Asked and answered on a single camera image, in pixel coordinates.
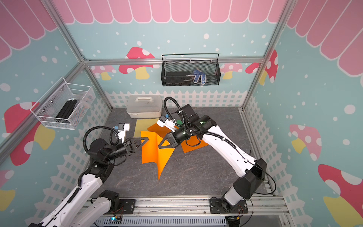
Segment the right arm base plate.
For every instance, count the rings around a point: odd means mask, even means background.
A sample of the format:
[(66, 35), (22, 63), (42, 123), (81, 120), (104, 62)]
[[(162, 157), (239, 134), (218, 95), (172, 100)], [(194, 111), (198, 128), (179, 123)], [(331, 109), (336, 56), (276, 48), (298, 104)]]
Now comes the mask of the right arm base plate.
[(209, 208), (211, 214), (247, 214), (248, 208), (245, 199), (240, 200), (236, 205), (229, 205), (221, 198), (211, 197), (209, 199)]

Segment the orange paper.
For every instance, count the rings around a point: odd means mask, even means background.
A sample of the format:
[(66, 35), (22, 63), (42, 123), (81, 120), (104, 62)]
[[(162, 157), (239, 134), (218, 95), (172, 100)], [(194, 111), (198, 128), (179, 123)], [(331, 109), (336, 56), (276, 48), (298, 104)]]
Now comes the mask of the orange paper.
[(155, 132), (160, 137), (165, 137), (168, 133), (172, 132), (167, 127), (161, 127), (158, 124), (153, 124), (152, 126), (148, 127), (148, 131)]
[(200, 140), (197, 136), (192, 136), (188, 140), (183, 141), (181, 143), (181, 146), (182, 146), (183, 152), (188, 153), (188, 152), (206, 147), (206, 146), (208, 146), (208, 144), (205, 141)]
[(158, 180), (160, 180), (163, 169), (174, 152), (174, 148), (159, 149), (158, 145), (162, 137), (155, 132), (142, 131), (142, 137), (148, 137), (149, 141), (142, 147), (142, 164), (155, 163), (157, 165)]

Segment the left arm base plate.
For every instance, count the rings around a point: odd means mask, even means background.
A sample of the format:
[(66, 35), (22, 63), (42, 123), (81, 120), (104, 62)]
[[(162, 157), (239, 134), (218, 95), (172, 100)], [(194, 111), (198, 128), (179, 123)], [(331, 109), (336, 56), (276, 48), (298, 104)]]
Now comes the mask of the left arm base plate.
[(135, 199), (117, 199), (112, 202), (110, 213), (113, 215), (133, 214), (135, 203)]

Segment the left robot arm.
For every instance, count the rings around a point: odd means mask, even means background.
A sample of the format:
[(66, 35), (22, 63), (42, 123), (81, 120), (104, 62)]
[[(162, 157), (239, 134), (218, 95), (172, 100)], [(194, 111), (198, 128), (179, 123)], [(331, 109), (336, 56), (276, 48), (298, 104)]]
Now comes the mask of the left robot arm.
[(76, 187), (48, 216), (31, 227), (89, 227), (108, 212), (123, 210), (118, 193), (105, 190), (86, 210), (81, 211), (92, 194), (108, 179), (113, 161), (140, 151), (148, 142), (147, 137), (131, 137), (118, 145), (108, 144), (103, 139), (93, 141), (88, 148), (83, 141), (86, 153), (94, 158), (93, 163), (78, 178)]

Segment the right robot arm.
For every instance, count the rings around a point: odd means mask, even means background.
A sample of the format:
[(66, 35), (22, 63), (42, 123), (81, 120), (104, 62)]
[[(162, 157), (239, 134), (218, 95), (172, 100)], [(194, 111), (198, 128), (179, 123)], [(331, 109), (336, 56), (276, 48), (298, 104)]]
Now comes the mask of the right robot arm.
[(176, 127), (177, 121), (166, 109), (166, 115), (161, 116), (157, 124), (170, 129), (170, 133), (164, 136), (158, 147), (160, 149), (176, 148), (195, 136), (216, 150), (239, 176), (218, 203), (225, 212), (232, 212), (240, 207), (239, 202), (249, 200), (264, 178), (270, 176), (267, 172), (266, 161), (256, 159), (244, 152), (223, 133), (212, 118), (208, 115), (199, 117), (189, 104), (181, 107), (174, 98), (166, 97), (164, 107), (169, 100), (176, 105), (182, 124)]

